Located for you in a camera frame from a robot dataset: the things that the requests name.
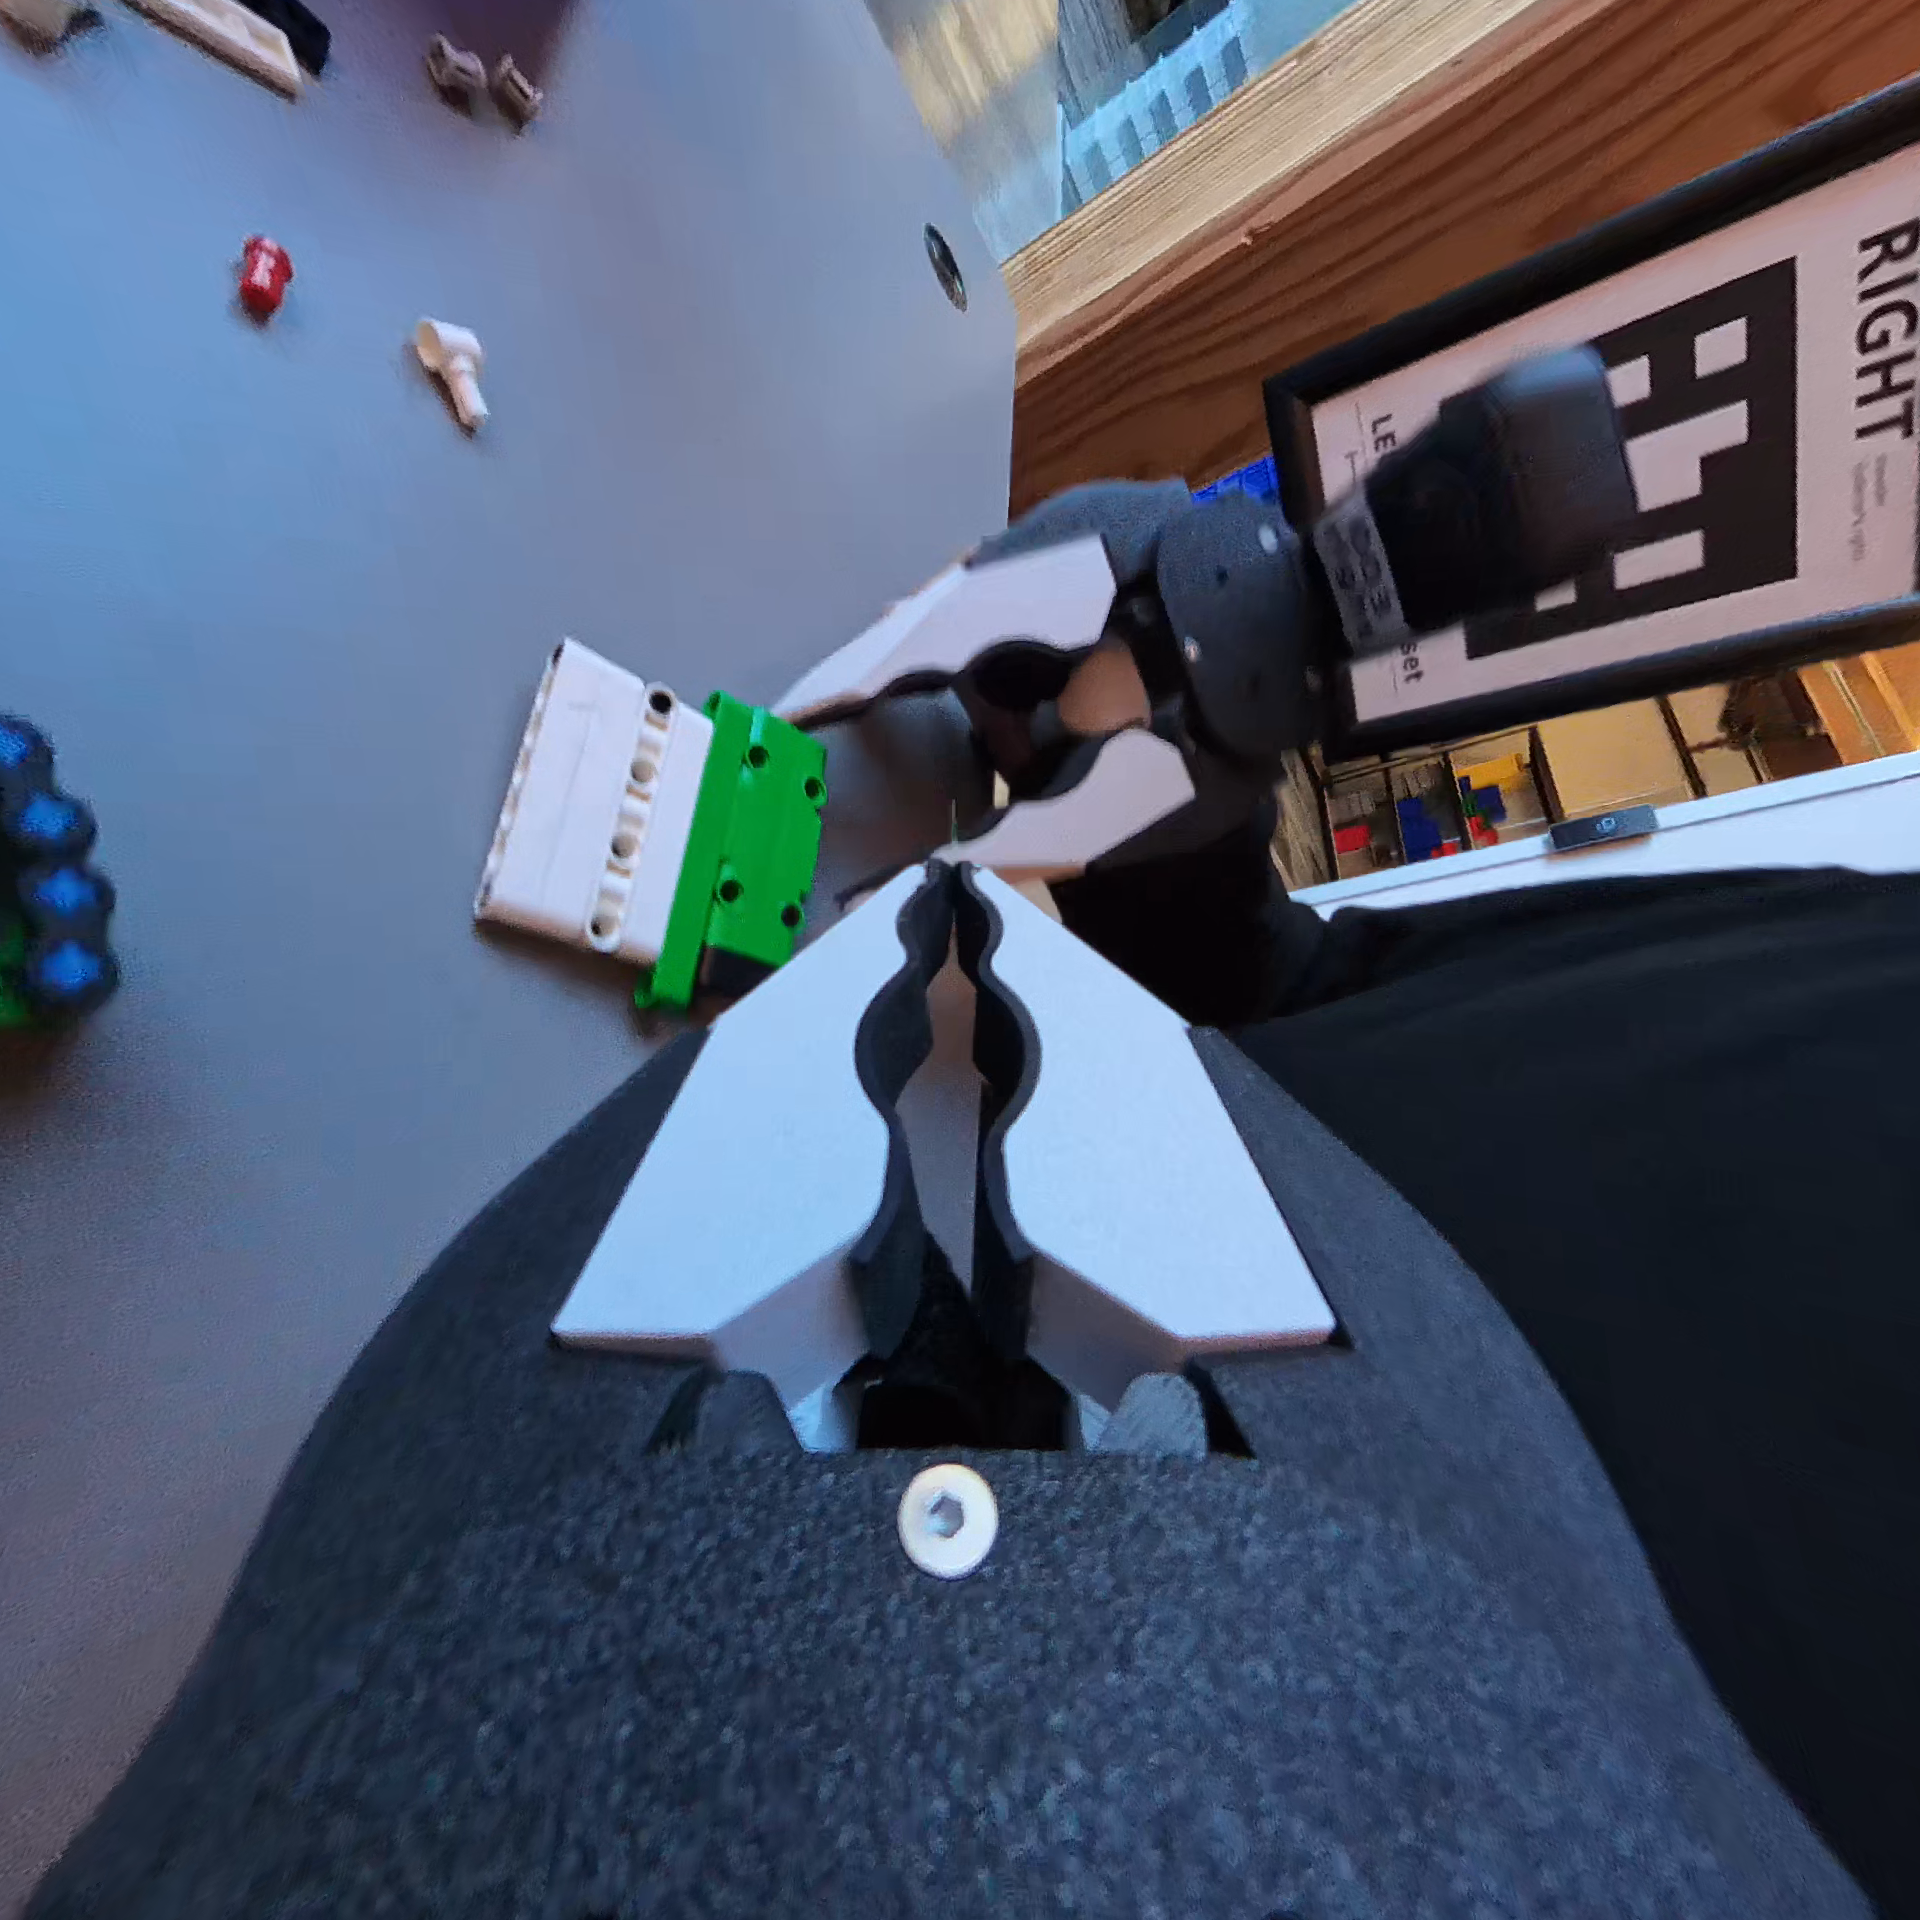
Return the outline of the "person's black shirt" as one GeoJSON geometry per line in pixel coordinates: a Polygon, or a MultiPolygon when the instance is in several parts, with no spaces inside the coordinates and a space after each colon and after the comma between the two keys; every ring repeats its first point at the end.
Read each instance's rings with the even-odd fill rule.
{"type": "Polygon", "coordinates": [[[1453,1245],[1747,1740],[1881,1915],[1915,1915],[1915,876],[1324,919],[1254,839],[1059,908],[1453,1245]]]}

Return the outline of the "white shelf board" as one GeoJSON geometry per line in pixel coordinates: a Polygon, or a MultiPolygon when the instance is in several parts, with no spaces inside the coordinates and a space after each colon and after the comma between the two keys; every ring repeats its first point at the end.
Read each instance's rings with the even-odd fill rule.
{"type": "Polygon", "coordinates": [[[1571,879],[1829,871],[1915,873],[1918,753],[1654,806],[1648,832],[1558,848],[1533,835],[1466,855],[1333,879],[1293,894],[1322,919],[1342,908],[1410,908],[1571,879]]]}

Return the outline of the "white lego connector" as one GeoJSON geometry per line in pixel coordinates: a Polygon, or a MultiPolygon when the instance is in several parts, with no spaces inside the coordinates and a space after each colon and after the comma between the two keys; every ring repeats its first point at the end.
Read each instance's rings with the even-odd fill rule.
{"type": "Polygon", "coordinates": [[[421,317],[413,327],[416,360],[444,389],[450,411],[466,431],[475,437],[490,420],[490,401],[483,390],[484,347],[469,327],[421,317]]]}

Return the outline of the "white and green lego assembly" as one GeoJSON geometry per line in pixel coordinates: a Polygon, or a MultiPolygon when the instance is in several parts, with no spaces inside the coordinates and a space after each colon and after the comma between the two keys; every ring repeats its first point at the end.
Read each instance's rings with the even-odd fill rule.
{"type": "Polygon", "coordinates": [[[814,735],[725,689],[688,704],[562,640],[470,915],[634,968],[643,1013],[731,998],[800,945],[826,804],[814,735]]]}

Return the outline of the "grey slotted rack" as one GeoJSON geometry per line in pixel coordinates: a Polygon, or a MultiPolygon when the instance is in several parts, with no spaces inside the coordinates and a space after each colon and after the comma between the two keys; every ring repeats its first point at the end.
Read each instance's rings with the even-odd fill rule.
{"type": "Polygon", "coordinates": [[[1069,215],[1272,63],[1274,5],[1060,3],[1060,212],[1069,215]]]}

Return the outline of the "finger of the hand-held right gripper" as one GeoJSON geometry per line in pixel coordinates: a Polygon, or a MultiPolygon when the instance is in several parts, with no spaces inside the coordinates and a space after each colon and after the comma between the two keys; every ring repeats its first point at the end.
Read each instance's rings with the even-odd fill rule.
{"type": "Polygon", "coordinates": [[[891,700],[958,688],[1009,652],[1075,660],[1101,640],[1116,591],[1099,535],[954,565],[809,667],[770,710],[814,731],[891,700]]]}
{"type": "Polygon", "coordinates": [[[990,828],[931,859],[1002,877],[1075,877],[1189,801],[1181,748],[1129,726],[1077,742],[1042,792],[1011,801],[990,828]]]}

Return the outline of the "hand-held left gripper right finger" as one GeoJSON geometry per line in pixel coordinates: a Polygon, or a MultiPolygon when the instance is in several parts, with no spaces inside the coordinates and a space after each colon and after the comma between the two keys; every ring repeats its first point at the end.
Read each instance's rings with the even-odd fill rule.
{"type": "Polygon", "coordinates": [[[1196,1029],[980,869],[954,876],[987,1097],[974,1291],[996,1350],[1116,1421],[1153,1376],[1331,1343],[1196,1029]]]}

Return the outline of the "white lego plate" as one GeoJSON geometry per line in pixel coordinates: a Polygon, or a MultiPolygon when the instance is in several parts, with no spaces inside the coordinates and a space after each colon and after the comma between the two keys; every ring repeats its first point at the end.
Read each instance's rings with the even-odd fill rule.
{"type": "Polygon", "coordinates": [[[305,68],[284,28],[241,3],[128,3],[180,41],[286,100],[305,96],[305,68]]]}

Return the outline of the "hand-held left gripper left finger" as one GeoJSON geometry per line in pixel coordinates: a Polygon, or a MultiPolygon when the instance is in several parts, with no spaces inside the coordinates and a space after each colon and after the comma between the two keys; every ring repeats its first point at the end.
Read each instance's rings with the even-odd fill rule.
{"type": "Polygon", "coordinates": [[[901,871],[693,1037],[552,1318],[564,1353],[754,1376],[806,1452],[854,1449],[947,1261],[901,1099],[952,945],[954,871],[901,871]]]}

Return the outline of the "shelf of coloured parts bins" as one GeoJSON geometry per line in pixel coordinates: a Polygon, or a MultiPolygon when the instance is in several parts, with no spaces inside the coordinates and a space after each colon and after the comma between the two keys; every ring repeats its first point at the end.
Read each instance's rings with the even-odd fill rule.
{"type": "Polygon", "coordinates": [[[1913,751],[1918,640],[1648,701],[1580,710],[1445,748],[1325,766],[1281,789],[1274,855],[1290,885],[1358,879],[1545,836],[1616,809],[1726,799],[1913,751]]]}

